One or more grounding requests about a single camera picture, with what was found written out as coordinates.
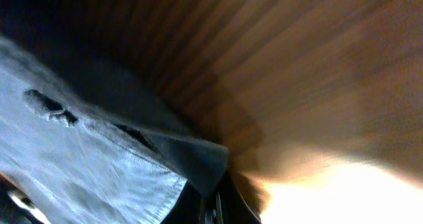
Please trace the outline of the blue denim shorts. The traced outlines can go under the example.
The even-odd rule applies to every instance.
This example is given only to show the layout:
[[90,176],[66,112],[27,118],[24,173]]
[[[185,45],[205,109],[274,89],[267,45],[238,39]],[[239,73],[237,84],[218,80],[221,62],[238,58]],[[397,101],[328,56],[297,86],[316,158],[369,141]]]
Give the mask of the blue denim shorts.
[[228,151],[198,139],[130,73],[57,45],[1,38],[1,172],[51,223],[162,223],[210,195]]

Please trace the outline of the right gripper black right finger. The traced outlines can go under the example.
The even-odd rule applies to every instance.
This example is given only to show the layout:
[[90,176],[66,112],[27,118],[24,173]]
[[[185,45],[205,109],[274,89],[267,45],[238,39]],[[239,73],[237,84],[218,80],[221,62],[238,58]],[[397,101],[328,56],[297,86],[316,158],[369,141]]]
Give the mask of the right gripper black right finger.
[[190,183],[162,224],[261,224],[256,210],[249,206],[229,174],[215,192],[204,198]]

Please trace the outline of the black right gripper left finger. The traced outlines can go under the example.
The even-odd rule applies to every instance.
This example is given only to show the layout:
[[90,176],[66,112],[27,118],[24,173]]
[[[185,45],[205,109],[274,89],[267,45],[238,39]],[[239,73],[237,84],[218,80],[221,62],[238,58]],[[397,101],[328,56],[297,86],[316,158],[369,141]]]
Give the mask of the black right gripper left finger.
[[1,224],[50,224],[32,200],[1,174]]

